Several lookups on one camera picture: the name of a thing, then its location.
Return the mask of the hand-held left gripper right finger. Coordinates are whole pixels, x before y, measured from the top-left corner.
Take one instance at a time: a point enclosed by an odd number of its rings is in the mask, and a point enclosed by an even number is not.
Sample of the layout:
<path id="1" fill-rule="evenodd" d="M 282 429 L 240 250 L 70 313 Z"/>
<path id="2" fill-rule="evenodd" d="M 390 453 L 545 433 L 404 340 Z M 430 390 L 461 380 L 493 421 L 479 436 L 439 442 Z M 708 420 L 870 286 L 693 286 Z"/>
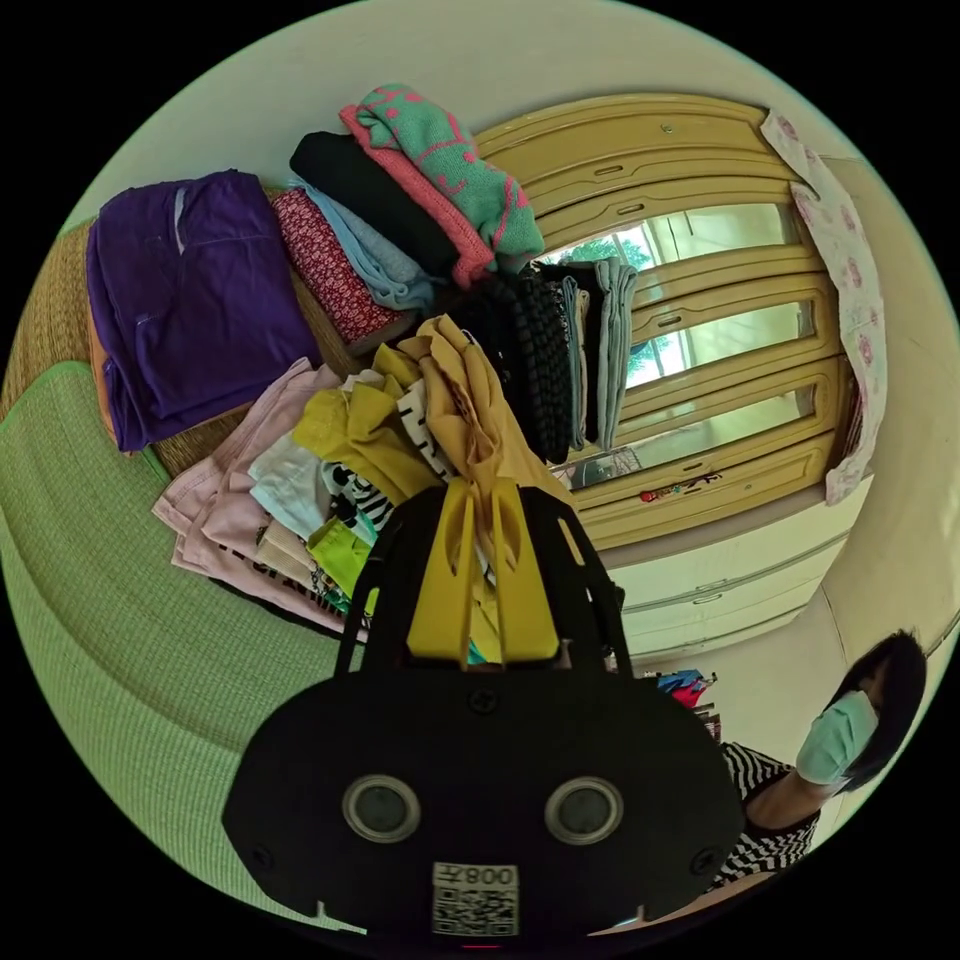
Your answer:
<path id="1" fill-rule="evenodd" d="M 560 640 L 519 488 L 513 482 L 495 483 L 491 504 L 501 663 L 551 662 L 559 653 Z"/>

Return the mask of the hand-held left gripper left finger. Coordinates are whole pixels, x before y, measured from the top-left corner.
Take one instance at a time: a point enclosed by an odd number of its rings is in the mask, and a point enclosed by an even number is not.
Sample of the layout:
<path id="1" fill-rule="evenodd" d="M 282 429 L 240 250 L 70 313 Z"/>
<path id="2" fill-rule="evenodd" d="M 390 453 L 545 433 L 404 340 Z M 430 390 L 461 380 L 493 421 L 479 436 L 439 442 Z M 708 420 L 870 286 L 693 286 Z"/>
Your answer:
<path id="1" fill-rule="evenodd" d="M 474 502 L 468 483 L 448 485 L 407 637 L 419 660 L 468 660 L 475 573 Z"/>

